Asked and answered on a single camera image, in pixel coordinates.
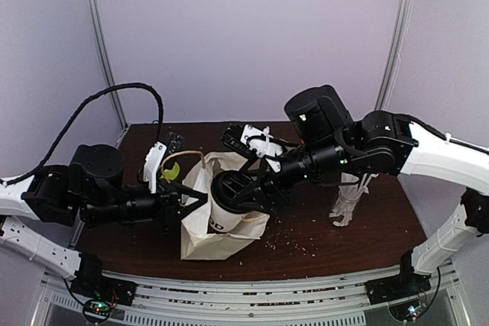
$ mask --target black lid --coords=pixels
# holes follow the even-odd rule
[[[250,176],[238,171],[221,172],[212,181],[212,197],[217,205],[232,214],[249,213],[251,209],[243,208],[241,203],[234,203],[232,200],[252,181]]]

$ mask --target wooden tabletop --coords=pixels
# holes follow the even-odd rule
[[[297,141],[289,122],[269,125],[275,137]],[[185,149],[225,151],[220,137],[227,123],[165,124],[183,135]],[[136,183],[136,172],[154,143],[156,126],[132,125],[121,152],[125,183]],[[179,158],[182,177],[198,158]],[[399,263],[400,256],[426,237],[395,177],[379,176],[363,195],[346,228],[329,223],[328,213],[338,189],[304,184],[292,190],[291,206],[271,218],[261,240],[224,261],[180,260],[180,232],[161,234],[158,224],[132,228],[106,225],[84,229],[77,250],[95,253],[106,270],[171,279],[258,281],[300,279],[372,270]]]

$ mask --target white wall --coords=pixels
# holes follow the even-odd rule
[[[47,152],[77,105],[105,87],[86,0],[0,0],[0,177],[26,172]],[[120,131],[109,100],[73,125],[52,163],[80,143],[113,144]],[[65,242],[69,228],[41,229]],[[25,325],[44,269],[0,248],[0,324]]]
[[[283,106],[333,84],[354,118],[375,106],[398,0],[99,0],[118,83],[162,94],[167,121],[286,120]],[[130,122],[151,97],[121,92]]]
[[[489,146],[489,0],[413,0],[389,110],[422,118],[462,140]],[[464,188],[404,177],[406,193],[428,235],[459,203]],[[489,236],[454,257],[473,311],[487,325]]]

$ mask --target white bag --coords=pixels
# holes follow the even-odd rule
[[[212,152],[205,157],[206,168],[197,163],[183,180],[183,184],[209,195],[207,203],[182,220],[181,260],[225,260],[259,240],[270,215],[253,211],[226,234],[207,233],[211,215],[211,182],[223,170],[240,169],[246,159],[237,153]],[[196,199],[183,198],[185,205]]]

